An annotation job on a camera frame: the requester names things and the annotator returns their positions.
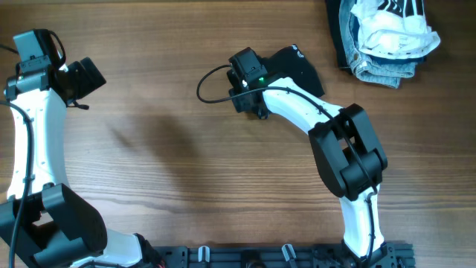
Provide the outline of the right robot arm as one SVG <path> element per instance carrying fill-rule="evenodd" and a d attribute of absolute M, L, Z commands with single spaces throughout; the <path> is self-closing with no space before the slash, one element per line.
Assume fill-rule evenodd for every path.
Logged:
<path fill-rule="evenodd" d="M 377 199 L 387 157 L 367 113 L 357 104 L 343 108 L 321 100 L 315 67 L 296 45 L 271 57 L 245 48 L 229 63 L 236 111 L 276 114 L 308 135 L 318 174 L 341 204 L 344 248 L 357 266 L 374 265 L 385 244 Z"/>

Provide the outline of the black t-shirt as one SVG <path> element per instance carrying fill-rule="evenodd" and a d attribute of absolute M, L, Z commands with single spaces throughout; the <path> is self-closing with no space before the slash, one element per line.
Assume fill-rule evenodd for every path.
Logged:
<path fill-rule="evenodd" d="M 282 48 L 270 57 L 258 57 L 258 59 L 268 73 L 290 77 L 297 86 L 317 98 L 324 95 L 315 67 L 296 45 Z"/>

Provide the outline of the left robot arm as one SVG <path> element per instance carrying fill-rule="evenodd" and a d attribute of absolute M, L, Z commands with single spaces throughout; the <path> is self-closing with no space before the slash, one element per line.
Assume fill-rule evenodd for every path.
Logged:
<path fill-rule="evenodd" d="M 64 123 L 69 107 L 104 85 L 89 58 L 67 63 L 58 36 L 32 29 L 13 38 L 19 55 L 7 79 L 3 104 L 13 114 L 15 151 L 1 238 L 9 260 L 29 267 L 164 267 L 140 234 L 106 228 L 96 208 L 68 183 Z"/>

